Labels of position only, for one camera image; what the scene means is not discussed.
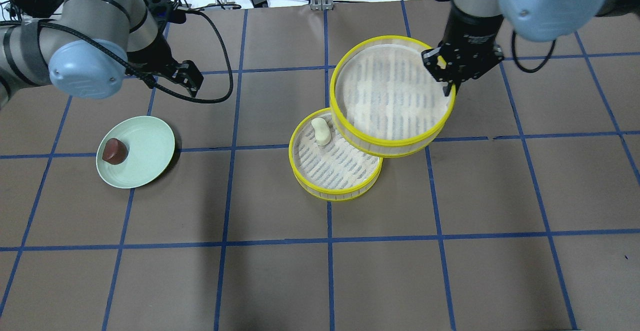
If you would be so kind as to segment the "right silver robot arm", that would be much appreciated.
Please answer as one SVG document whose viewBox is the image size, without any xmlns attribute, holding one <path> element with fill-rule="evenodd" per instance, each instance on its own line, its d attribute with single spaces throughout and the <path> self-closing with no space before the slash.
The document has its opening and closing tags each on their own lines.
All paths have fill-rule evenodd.
<svg viewBox="0 0 640 331">
<path fill-rule="evenodd" d="M 639 0 L 436 0 L 449 2 L 445 32 L 422 62 L 443 93 L 459 92 L 505 59 L 497 42 L 503 21 L 510 23 L 510 55 L 525 73 L 548 62 L 558 37 L 574 33 L 591 19 L 639 13 Z"/>
</svg>

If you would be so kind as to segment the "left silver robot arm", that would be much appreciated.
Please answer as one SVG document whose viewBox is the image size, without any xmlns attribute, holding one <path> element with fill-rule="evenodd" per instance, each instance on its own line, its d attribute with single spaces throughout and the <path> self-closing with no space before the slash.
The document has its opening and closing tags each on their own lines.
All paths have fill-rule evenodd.
<svg viewBox="0 0 640 331">
<path fill-rule="evenodd" d="M 7 0 L 18 19 L 1 21 L 1 105 L 16 92 L 52 85 L 105 99 L 132 75 L 154 88 L 164 78 L 196 97 L 203 75 L 174 59 L 163 35 L 168 14 L 154 0 Z"/>
</svg>

